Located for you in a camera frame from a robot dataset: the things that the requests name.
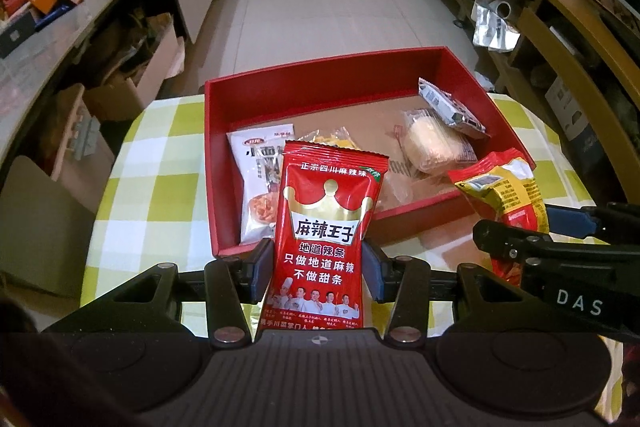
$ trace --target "white tile floor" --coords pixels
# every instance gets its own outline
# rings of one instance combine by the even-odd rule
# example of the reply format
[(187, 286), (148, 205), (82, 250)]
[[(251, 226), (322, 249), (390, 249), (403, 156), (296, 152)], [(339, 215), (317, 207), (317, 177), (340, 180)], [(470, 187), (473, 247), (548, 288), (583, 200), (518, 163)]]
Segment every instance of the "white tile floor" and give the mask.
[(184, 94), (206, 80), (310, 58), (448, 46), (478, 56), (441, 0), (215, 0), (188, 47)]

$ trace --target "tv stand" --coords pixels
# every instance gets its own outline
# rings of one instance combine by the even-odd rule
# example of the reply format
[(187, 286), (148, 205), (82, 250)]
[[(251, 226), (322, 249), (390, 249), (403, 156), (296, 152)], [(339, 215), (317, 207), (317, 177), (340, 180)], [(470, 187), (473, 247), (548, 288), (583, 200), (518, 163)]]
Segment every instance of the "tv stand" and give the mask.
[[(456, 0), (469, 17), (474, 0)], [(640, 46), (627, 38), (617, 26), (601, 15), (602, 8), (593, 0), (530, 0), (516, 26), (521, 38), (511, 54), (490, 53), (500, 82), (512, 98), (537, 114), (556, 132), (558, 121), (546, 103), (544, 91), (532, 86), (528, 71), (520, 65), (527, 51), (535, 48), (560, 76), (583, 108), (602, 144), (614, 172), (630, 203), (640, 203), (640, 155), (618, 121), (591, 71), (583, 67), (548, 25), (553, 18), (567, 19), (602, 58), (628, 98), (640, 107)]]

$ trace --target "red tray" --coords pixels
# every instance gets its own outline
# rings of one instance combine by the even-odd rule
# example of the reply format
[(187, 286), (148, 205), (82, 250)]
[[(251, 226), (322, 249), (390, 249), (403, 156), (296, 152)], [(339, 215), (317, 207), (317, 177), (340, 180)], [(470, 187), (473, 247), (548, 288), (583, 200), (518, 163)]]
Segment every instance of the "red tray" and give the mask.
[[(345, 55), (217, 78), (205, 84), (205, 168), (213, 254), (238, 255), (252, 249), (238, 245), (242, 178), (226, 133), (300, 114), (415, 95), (420, 76), (452, 93), (486, 126), (490, 137), (473, 140), (478, 158), (515, 147), (535, 167), (498, 108), (447, 48)], [(377, 212), (367, 237), (384, 245), (472, 213), (466, 198), (453, 189)]]

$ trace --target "yellow checkered tablecloth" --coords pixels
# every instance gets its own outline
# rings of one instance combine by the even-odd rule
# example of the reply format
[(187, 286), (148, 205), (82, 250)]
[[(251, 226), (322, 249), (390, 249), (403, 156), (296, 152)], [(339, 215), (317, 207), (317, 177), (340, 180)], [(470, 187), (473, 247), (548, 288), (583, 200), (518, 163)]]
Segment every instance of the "yellow checkered tablecloth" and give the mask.
[[(536, 181), (546, 203), (591, 205), (590, 195), (562, 155), (556, 133), (508, 96), (492, 100), (535, 160)], [(477, 217), (425, 231), (390, 247), (389, 256), (413, 255), (433, 269), (455, 270), (462, 262), (490, 267), (471, 240)], [(204, 97), (156, 100), (135, 120), (118, 154), (96, 216), (82, 286), (81, 304), (108, 292), (157, 263), (171, 261), (181, 271), (202, 269), (212, 260), (204, 175)], [(366, 326), (383, 330), (390, 305), (363, 302)], [(255, 331), (260, 306), (246, 306)], [(183, 323), (206, 336), (203, 303), (185, 303)], [(452, 323), (450, 303), (433, 303), (430, 334)], [(614, 371), (598, 410), (607, 420), (620, 411), (622, 345), (608, 341)]]

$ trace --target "crown logo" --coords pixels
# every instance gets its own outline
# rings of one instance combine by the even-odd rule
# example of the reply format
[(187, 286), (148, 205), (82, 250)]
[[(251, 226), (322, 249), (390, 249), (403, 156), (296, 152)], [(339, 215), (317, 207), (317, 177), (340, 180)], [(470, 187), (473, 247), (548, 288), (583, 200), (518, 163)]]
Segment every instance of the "crown logo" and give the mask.
[(368, 196), (362, 199), (362, 204), (356, 210), (348, 210), (335, 199), (338, 182), (327, 180), (324, 182), (324, 198), (316, 203), (302, 204), (296, 200), (296, 190), (285, 187), (282, 195), (289, 203), (289, 212), (302, 214), (315, 219), (330, 219), (331, 221), (362, 221), (367, 211), (373, 208), (373, 199)]
[[(365, 197), (359, 208), (349, 210), (340, 206), (335, 199), (337, 190), (338, 182), (327, 180), (324, 182), (324, 197), (321, 200), (316, 203), (302, 204), (296, 200), (295, 188), (284, 188), (282, 195), (289, 203), (292, 232), (296, 239), (328, 241), (345, 246), (353, 242), (358, 225), (367, 211), (373, 208), (373, 199)], [(341, 252), (344, 255), (342, 248), (336, 248), (335, 252)]]

